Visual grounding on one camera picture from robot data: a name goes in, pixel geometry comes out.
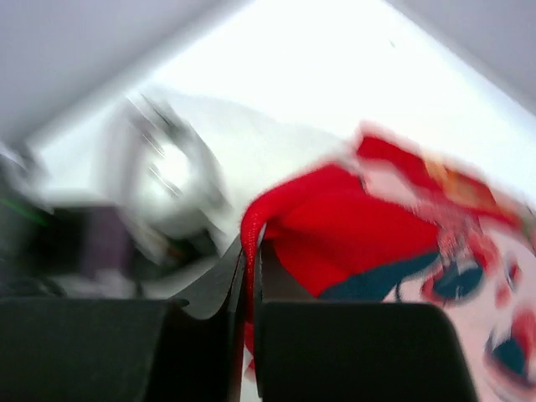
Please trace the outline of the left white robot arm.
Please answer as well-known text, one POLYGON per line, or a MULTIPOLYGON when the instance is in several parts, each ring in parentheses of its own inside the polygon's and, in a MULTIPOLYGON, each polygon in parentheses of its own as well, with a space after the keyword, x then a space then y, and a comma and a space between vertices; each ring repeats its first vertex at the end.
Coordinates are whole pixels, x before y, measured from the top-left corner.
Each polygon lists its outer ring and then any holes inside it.
POLYGON ((35 157, 2 145, 2 297, 138 298, 144 282, 217 255, 217 160, 164 99, 121 108, 97 170, 104 201, 48 203, 35 157))

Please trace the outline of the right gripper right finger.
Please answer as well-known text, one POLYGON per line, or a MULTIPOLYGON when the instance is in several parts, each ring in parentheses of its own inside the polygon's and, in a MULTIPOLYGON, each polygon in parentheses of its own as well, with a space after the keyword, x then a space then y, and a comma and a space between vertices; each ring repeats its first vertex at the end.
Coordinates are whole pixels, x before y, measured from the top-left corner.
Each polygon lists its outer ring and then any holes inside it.
POLYGON ((264 401, 474 401, 455 328, 428 304, 319 301, 258 249, 254 360, 264 401))

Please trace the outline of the red cartoon print pillowcase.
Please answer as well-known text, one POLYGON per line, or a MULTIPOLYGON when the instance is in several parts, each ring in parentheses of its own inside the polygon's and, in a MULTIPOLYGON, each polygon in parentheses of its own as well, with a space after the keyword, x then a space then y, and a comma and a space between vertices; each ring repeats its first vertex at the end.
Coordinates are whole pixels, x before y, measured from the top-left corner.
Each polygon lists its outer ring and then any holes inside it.
POLYGON ((319 301, 442 310, 461 345, 474 401, 534 400, 535 213, 473 171, 364 125, 346 158, 253 201, 240 240, 254 374, 255 259, 269 242, 319 301))

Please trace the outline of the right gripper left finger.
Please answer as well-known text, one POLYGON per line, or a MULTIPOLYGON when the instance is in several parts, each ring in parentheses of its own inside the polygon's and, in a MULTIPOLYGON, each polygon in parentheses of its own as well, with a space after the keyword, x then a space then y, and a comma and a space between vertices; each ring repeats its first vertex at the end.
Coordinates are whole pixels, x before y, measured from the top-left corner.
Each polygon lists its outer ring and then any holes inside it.
POLYGON ((233 243, 168 299, 3 298, 2 400, 238 400, 244 276, 233 243))

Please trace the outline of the white pillow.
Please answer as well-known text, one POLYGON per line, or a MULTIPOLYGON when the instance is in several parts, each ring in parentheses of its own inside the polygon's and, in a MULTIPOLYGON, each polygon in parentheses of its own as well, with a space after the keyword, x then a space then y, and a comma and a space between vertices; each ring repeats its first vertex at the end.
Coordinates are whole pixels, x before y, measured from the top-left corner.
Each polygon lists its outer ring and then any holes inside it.
POLYGON ((205 226, 220 250, 257 196, 349 149, 328 131, 170 90, 133 96, 126 117, 144 141, 136 217, 170 237, 205 226))

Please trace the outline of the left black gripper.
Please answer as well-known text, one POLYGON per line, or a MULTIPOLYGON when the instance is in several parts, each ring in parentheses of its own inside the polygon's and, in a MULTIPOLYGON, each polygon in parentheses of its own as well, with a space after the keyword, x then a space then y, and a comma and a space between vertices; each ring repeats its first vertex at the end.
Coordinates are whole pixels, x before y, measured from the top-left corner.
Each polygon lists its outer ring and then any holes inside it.
POLYGON ((53 207, 39 199, 35 159, 1 146, 1 295, 136 297, 132 242, 108 204, 53 207))

